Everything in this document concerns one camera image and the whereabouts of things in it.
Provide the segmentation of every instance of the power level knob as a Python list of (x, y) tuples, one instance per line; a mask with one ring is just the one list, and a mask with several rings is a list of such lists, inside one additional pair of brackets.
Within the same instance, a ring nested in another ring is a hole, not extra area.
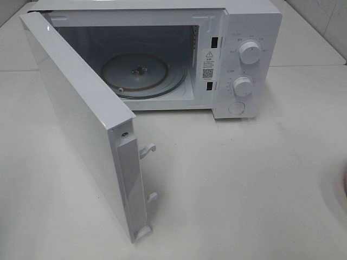
[(239, 77), (233, 83), (234, 93), (237, 96), (247, 96), (253, 91), (253, 82), (249, 77)]
[(261, 47), (255, 41), (241, 44), (239, 47), (240, 59), (244, 64), (253, 64), (260, 59)]

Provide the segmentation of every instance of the control panel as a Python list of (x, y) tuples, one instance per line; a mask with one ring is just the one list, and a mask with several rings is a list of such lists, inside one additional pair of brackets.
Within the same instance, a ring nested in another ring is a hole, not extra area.
[(214, 96), (215, 118), (252, 118), (277, 39), (281, 14), (229, 15)]

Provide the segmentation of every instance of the glass turntable plate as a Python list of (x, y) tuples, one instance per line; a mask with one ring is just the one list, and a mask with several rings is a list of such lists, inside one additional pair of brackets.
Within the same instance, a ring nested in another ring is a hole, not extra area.
[(102, 79), (122, 98), (148, 99), (177, 88), (187, 69), (179, 59), (152, 51), (128, 52), (108, 60), (101, 69)]

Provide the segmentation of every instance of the wall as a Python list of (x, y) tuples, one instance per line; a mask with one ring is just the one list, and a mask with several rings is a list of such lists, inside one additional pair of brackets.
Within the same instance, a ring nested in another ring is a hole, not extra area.
[(287, 0), (347, 59), (347, 0)]
[(30, 0), (0, 0), (0, 26)]

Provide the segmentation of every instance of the microwave top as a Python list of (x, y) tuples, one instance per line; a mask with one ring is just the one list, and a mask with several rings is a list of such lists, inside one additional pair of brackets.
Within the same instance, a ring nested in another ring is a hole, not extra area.
[(39, 0), (30, 11), (226, 9), (229, 14), (278, 13), (270, 0)]

